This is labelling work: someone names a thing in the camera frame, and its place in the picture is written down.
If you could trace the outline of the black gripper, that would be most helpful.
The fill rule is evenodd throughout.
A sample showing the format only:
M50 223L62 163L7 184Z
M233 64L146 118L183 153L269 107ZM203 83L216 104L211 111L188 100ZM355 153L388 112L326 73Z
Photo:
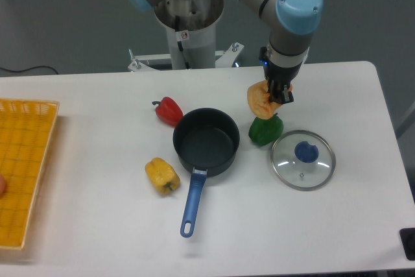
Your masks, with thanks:
M291 82L298 74L302 65L302 54L285 55L277 52L272 46L261 47L259 60L263 65L267 80L269 102L288 104L294 101Z

